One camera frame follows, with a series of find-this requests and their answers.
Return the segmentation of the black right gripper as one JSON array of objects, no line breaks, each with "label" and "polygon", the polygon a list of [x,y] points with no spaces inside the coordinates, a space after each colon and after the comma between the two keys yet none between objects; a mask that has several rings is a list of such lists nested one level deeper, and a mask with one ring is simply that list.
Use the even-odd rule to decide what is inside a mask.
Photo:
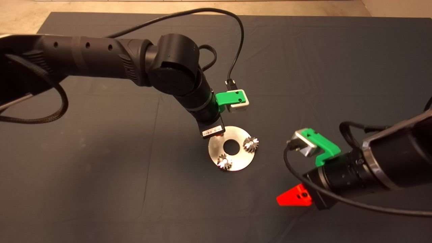
[{"label": "black right gripper", "polygon": [[[341,197],[353,198],[385,191],[357,150],[340,154],[303,174],[307,180]],[[279,206],[311,206],[312,197],[303,184],[277,196]]]}]

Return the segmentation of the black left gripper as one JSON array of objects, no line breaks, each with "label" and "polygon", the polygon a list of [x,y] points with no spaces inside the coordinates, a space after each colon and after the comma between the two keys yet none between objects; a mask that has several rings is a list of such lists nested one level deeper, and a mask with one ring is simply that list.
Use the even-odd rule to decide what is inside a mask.
[{"label": "black left gripper", "polygon": [[225,125],[212,89],[208,100],[200,107],[189,109],[189,113],[195,118],[199,134],[203,139],[224,136]]}]

